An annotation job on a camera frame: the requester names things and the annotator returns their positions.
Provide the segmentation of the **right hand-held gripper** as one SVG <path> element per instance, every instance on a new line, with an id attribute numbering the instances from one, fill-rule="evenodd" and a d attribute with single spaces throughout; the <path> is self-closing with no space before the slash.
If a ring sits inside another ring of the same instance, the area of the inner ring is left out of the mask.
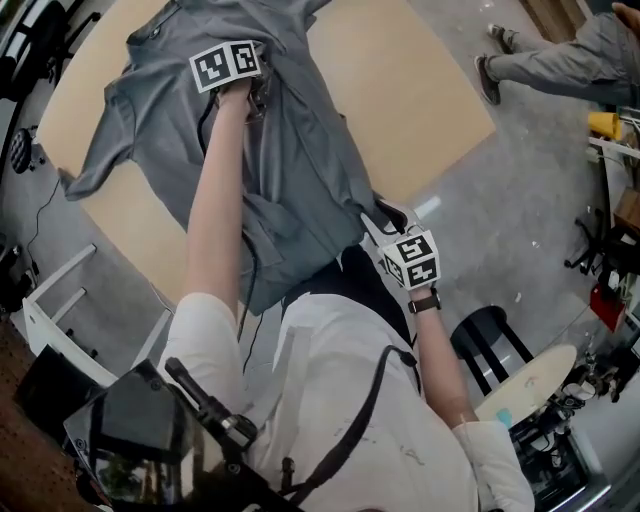
<path id="1" fill-rule="evenodd" d="M 361 221 L 379 249 L 386 271 L 406 291 L 432 285 L 441 278 L 439 251 L 433 234 L 416 212 L 385 198 L 376 198 L 378 224 L 366 213 Z"/>

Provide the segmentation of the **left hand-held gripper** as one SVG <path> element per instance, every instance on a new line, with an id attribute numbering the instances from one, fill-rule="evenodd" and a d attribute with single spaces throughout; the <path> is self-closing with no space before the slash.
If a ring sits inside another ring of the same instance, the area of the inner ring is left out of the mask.
<path id="1" fill-rule="evenodd" d="M 264 116 L 270 87 L 270 71 L 259 55 L 256 42 L 222 42 L 192 56 L 189 63 L 198 92 L 211 92 L 213 97 L 232 83 L 250 79 L 248 119 L 257 120 Z"/>

